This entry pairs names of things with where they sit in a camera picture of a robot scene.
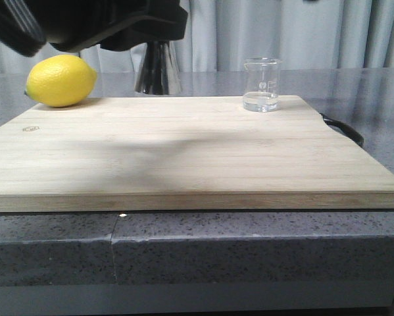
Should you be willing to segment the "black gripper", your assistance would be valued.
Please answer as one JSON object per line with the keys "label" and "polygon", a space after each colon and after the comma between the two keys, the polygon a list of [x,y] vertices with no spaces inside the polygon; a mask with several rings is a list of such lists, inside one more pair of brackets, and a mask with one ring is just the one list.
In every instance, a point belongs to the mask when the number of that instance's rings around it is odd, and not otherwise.
{"label": "black gripper", "polygon": [[127,51],[184,37],[187,11],[179,1],[29,1],[47,41],[59,51],[94,45]]}

